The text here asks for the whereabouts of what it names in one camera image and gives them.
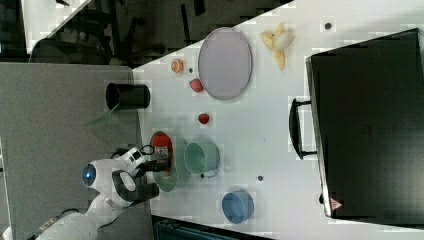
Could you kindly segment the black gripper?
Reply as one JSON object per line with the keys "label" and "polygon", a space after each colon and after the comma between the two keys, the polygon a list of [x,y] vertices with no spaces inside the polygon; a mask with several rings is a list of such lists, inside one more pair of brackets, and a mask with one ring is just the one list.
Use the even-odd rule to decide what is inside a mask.
{"label": "black gripper", "polygon": [[134,147],[118,150],[118,163],[132,177],[143,176],[149,171],[170,171],[171,161],[147,161],[142,152]]}

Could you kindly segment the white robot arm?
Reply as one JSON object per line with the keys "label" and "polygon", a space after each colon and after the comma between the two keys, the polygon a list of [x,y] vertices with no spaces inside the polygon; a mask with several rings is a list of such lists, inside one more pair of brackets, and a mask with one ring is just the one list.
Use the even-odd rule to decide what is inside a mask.
{"label": "white robot arm", "polygon": [[45,222],[28,240],[97,240],[98,230],[113,223],[126,209],[159,195],[155,183],[141,183],[147,172],[171,168],[171,160],[148,161],[134,147],[112,158],[95,160],[82,171],[85,187],[98,192],[85,213],[65,210]]}

